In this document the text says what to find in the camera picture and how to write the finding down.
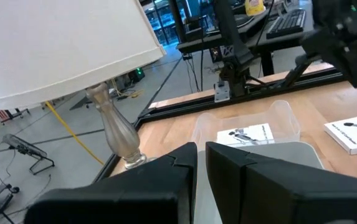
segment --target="table leg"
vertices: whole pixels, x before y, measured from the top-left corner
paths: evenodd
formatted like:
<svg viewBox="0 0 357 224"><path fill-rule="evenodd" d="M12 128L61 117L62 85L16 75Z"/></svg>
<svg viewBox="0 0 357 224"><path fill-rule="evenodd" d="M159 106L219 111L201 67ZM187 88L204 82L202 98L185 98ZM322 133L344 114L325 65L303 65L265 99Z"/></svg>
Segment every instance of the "table leg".
<svg viewBox="0 0 357 224"><path fill-rule="evenodd" d="M268 75L273 75L275 73L274 64L272 63L271 52L261 53L261 64L263 66L263 74L265 77Z"/></svg>

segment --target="desk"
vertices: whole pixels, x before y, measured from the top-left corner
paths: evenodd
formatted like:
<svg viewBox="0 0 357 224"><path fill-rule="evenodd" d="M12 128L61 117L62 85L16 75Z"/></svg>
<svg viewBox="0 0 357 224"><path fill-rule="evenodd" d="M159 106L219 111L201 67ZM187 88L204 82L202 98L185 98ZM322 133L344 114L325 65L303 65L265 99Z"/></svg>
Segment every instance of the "desk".
<svg viewBox="0 0 357 224"><path fill-rule="evenodd" d="M298 6L292 6L290 9L298 8ZM267 39L267 32L270 26L274 23L270 21L266 26L261 35L259 44L257 46L256 52L254 54L260 54L262 59L263 74L271 75L274 74L274 65L272 64L271 52L274 50L287 49L290 47L300 46L300 40L303 38L304 33L313 30L313 17L312 17L312 5L311 3L305 3L302 5L302 8L306 10L306 19L304 23L304 32L299 32L296 34L285 35L283 37L276 37L273 39ZM255 16L254 20L248 25L238 29L239 35L242 41L246 44L250 50L253 50L257 39L261 33L261 26L264 23L268 10L266 10L261 15ZM212 35L210 37L203 38L202 41L194 40L177 45L177 49L182 53L191 53L197 52L202 49L210 49L212 47L218 47L224 45L224 40L221 37L221 34Z"/></svg>
<svg viewBox="0 0 357 224"><path fill-rule="evenodd" d="M308 71L321 70L330 65L311 66ZM265 77L264 81L280 79L284 73ZM195 93L189 98L202 97L205 93ZM176 103L188 96L154 103L151 106L162 106ZM141 139L140 149L148 157L159 157L191 141L191 136L198 116L212 113L218 118L229 118L243 114L260 113L269 108L275 100L286 100L290 103L301 127L301 141L311 144L321 159L325 169L357 177L357 155L350 156L323 130L327 122L357 116L357 90L348 82L311 88L293 93L272 96L213 110L162 119L145 123L138 131ZM117 164L111 175L123 171L123 161Z"/></svg>

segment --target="glass wall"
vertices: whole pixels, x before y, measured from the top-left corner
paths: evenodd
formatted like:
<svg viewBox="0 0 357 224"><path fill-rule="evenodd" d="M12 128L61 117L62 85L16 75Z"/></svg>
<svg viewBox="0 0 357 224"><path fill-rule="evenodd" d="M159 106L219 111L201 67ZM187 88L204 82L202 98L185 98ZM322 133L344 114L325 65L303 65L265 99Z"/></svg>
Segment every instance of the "glass wall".
<svg viewBox="0 0 357 224"><path fill-rule="evenodd" d="M185 0L177 0L179 13L184 21L186 16L183 3L186 3ZM177 44L178 37L174 17L168 0L154 0L152 3L143 6L143 9L160 44L163 46Z"/></svg>

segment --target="yellow bottle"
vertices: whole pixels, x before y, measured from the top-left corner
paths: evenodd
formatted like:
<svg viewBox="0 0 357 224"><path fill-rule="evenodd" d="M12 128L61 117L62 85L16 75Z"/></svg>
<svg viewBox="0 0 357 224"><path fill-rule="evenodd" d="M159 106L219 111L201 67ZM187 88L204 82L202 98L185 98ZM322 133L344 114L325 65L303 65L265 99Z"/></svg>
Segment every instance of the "yellow bottle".
<svg viewBox="0 0 357 224"><path fill-rule="evenodd" d="M246 0L245 8L248 16L255 16L265 11L263 0Z"/></svg>

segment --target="paper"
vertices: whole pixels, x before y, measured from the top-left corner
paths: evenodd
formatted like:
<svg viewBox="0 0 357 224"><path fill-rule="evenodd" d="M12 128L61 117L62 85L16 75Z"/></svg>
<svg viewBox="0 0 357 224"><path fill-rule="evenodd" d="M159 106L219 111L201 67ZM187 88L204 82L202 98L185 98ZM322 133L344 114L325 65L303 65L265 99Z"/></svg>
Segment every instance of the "paper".
<svg viewBox="0 0 357 224"><path fill-rule="evenodd" d="M228 129L217 133L217 143L231 147L254 146L274 143L269 124Z"/></svg>

